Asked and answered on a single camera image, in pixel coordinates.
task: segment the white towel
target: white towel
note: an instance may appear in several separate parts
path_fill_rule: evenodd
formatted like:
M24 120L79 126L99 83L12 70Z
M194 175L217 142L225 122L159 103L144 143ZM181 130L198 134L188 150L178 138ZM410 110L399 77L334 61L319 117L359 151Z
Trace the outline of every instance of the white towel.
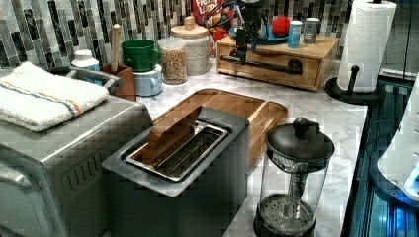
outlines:
M80 116L108 94L103 87L52 75L25 62L0 78L0 119L42 131Z

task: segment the paper towel roll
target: paper towel roll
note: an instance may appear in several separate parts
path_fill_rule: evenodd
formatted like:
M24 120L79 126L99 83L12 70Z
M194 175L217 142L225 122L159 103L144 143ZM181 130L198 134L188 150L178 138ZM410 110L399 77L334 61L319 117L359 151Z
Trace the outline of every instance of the paper towel roll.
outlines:
M360 68L354 92L371 92L376 88L395 8L395 3L386 1L381 4L354 1L337 80L341 89L348 89L354 65Z

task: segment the red fruit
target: red fruit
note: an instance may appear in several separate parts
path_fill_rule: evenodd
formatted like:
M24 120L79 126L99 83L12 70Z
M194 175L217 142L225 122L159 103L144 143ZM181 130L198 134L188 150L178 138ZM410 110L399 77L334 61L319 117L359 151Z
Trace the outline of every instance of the red fruit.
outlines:
M279 17L272 22L272 35L286 37L290 29L290 20L287 17Z

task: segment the kitchen counter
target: kitchen counter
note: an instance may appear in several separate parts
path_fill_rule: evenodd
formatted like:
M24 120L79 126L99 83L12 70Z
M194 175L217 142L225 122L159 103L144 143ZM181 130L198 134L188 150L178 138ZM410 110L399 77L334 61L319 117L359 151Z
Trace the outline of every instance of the kitchen counter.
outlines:
M283 104L289 110L286 122L293 122L298 117L319 122L321 131L333 141L335 153L329 163L316 213L315 233L321 237L340 236L367 107L336 101L324 92L323 87L318 92L308 92L217 73L214 59L210 60L210 66L211 70L205 75L189 77L186 83L180 85L163 84L160 94L137 97L137 101L145 104L151 117L156 119L195 92L216 88ZM252 226L259 202L264 155L261 154L256 166L249 171L247 198L224 237L256 236Z

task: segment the paper towel holder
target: paper towel holder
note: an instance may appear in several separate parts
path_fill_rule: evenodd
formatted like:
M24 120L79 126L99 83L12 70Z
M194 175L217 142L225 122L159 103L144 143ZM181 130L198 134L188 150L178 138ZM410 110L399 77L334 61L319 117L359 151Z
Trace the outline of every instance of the paper towel holder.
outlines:
M349 79L348 90L342 90L337 84L337 77L326 82L324 91L330 97L354 105L376 105L381 104L385 99L385 89L379 86L367 93L354 92L354 84L360 68L357 65L351 67L351 78Z

